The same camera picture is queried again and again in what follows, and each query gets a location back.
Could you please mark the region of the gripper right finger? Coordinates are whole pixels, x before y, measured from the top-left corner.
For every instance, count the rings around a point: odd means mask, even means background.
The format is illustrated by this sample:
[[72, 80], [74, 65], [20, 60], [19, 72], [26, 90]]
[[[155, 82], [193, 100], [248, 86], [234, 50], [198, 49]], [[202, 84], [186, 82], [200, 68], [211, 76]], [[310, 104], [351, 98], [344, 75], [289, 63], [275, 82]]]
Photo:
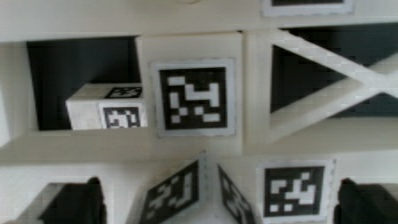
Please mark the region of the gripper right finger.
[[398, 224], [398, 184], [342, 180], [333, 224]]

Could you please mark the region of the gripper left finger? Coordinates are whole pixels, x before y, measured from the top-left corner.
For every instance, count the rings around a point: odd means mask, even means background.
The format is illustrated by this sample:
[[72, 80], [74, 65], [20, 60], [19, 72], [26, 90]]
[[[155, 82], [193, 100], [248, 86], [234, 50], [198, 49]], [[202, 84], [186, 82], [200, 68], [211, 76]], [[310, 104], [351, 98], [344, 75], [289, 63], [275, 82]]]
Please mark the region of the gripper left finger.
[[102, 181], [70, 183], [40, 216], [45, 224], [107, 224], [107, 205]]

